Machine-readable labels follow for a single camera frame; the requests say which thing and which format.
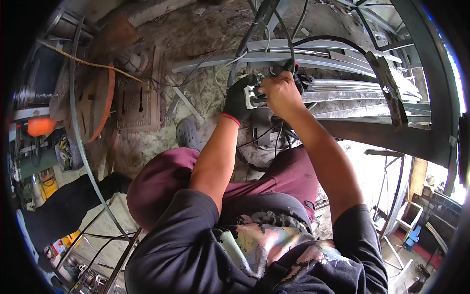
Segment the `white cable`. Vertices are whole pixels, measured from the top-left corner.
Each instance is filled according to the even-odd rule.
[[[231,60],[230,62],[224,64],[221,68],[219,68],[219,70],[215,73],[215,76],[214,76],[215,82],[217,83],[217,85],[219,85],[220,87],[224,88],[224,86],[222,86],[222,85],[219,83],[219,81],[217,80],[217,76],[218,76],[219,72],[220,72],[224,67],[226,67],[227,65],[231,65],[232,63],[237,62],[238,60],[240,60],[240,59],[241,59],[243,56],[245,56],[247,53],[248,53],[248,51],[245,51],[245,53],[243,53],[241,56],[235,58],[234,60]]]

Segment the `curved metal strip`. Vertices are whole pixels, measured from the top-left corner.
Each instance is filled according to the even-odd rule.
[[[80,32],[82,29],[84,19],[85,18],[82,17],[79,20],[78,25],[77,25],[77,31],[75,32],[75,38],[73,40],[72,56],[77,55],[78,39],[80,38]],[[96,183],[96,180],[91,171],[90,164],[88,163],[88,159],[86,158],[85,148],[80,138],[80,130],[78,128],[77,105],[75,101],[75,60],[73,59],[70,59],[70,94],[69,96],[70,96],[70,111],[72,114],[72,125],[73,125],[73,130],[75,133],[75,139],[77,141],[78,150],[80,151],[80,155],[83,160],[83,165],[85,166],[86,172],[88,173],[88,177],[90,178],[91,184],[93,185],[93,188],[96,191],[96,194],[98,195],[98,198],[100,199],[101,204],[103,204],[104,210],[106,210],[111,220],[117,226],[117,228],[122,233],[122,235],[125,236],[126,240],[130,242],[131,240],[126,235],[126,232],[123,230],[123,228],[119,225],[118,220],[114,217],[108,204],[104,200],[103,195],[101,195],[100,188],[98,188],[98,184]]]

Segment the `pipe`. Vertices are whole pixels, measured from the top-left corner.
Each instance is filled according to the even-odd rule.
[[[127,247],[125,248],[124,252],[121,255],[121,258],[117,262],[113,272],[111,273],[110,278],[104,285],[103,291],[101,292],[102,294],[108,294],[110,291],[111,287],[115,285],[116,279],[118,278],[119,273],[121,272],[121,268],[123,267],[124,263],[127,261],[129,258],[129,254],[131,253],[131,249],[134,246],[134,243],[137,241],[137,238],[139,235],[142,233],[142,228],[139,228],[135,234],[134,237],[132,237],[132,240],[129,242]]]

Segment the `metal plate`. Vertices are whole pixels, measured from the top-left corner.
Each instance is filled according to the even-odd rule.
[[[120,86],[117,93],[117,127],[142,130],[151,126],[150,92],[148,83],[130,83]]]
[[[78,97],[77,112],[80,138],[90,143],[103,130],[114,95],[114,71],[102,69]]]

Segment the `person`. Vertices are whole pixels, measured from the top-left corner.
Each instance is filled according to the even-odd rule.
[[[105,201],[116,192],[127,193],[131,179],[113,172],[98,182]],[[22,210],[28,235],[34,248],[42,253],[46,246],[78,230],[86,213],[100,205],[88,175],[57,189],[35,211]]]
[[[127,194],[148,235],[125,267],[129,294],[387,293],[380,243],[354,169],[304,106],[294,77],[263,79],[260,93],[303,145],[281,152],[258,181],[229,183],[244,105],[245,77],[227,91],[201,150],[194,124],[176,129],[180,148],[152,159]],[[321,183],[332,240],[310,229]]]

